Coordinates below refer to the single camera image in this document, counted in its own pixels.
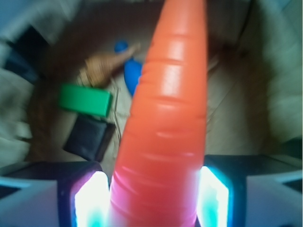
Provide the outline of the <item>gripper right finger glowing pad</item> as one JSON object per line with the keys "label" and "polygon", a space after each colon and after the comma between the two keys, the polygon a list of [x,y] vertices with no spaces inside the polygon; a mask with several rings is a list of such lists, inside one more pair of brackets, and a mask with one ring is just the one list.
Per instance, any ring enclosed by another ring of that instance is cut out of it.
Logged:
{"label": "gripper right finger glowing pad", "polygon": [[206,155],[196,226],[302,226],[302,166],[287,155]]}

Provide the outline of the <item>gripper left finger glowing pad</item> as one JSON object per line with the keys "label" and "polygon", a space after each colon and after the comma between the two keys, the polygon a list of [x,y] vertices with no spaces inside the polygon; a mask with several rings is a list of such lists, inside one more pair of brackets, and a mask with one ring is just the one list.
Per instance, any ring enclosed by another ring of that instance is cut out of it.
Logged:
{"label": "gripper left finger glowing pad", "polygon": [[21,162],[0,169],[2,227],[105,227],[108,205],[108,178],[98,162]]}

